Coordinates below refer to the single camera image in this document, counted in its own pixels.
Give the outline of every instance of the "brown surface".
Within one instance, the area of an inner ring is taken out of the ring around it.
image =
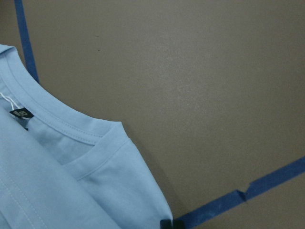
[[[175,217],[304,156],[303,1],[24,8],[41,85],[122,121]],[[0,10],[0,43],[21,52],[13,3]],[[197,228],[302,228],[304,189],[302,175]]]

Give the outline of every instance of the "tape strip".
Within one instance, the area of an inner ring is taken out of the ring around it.
[[[305,172],[305,157],[286,165],[262,178],[250,183],[246,192],[235,190],[202,207],[187,213],[179,220],[183,220],[186,229],[194,228],[222,213],[228,211],[247,200],[250,200],[294,177]]]
[[[25,20],[22,0],[15,0],[15,9],[16,9],[16,14],[17,14],[17,21],[18,21],[18,27],[19,27],[19,33],[20,33],[20,38],[21,38],[21,44],[22,44],[25,64],[26,64],[27,70],[30,73],[30,75],[37,81],[37,83],[39,83],[34,55],[32,52],[30,37],[29,37],[29,33],[28,33],[26,20]]]

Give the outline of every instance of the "garment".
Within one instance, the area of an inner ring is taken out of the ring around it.
[[[173,219],[121,122],[87,116],[0,45],[0,228],[158,229]],[[18,118],[26,108],[33,117]]]

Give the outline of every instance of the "light blue shirt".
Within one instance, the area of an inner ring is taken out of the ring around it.
[[[173,219],[122,123],[59,101],[12,46],[0,45],[0,93],[1,229],[159,229]],[[9,113],[19,108],[34,117]]]

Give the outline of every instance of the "blue painter's tape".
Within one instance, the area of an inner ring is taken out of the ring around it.
[[[26,68],[28,72],[31,74],[31,76],[39,83],[34,55],[33,55],[28,28],[25,20],[22,0],[15,0],[15,9],[17,14],[19,33],[20,33]]]
[[[183,220],[186,229],[194,228],[222,213],[228,211],[249,199],[252,199],[294,177],[305,172],[305,157],[286,165],[262,178],[250,183],[246,192],[235,190],[202,207],[187,213],[179,220]]]

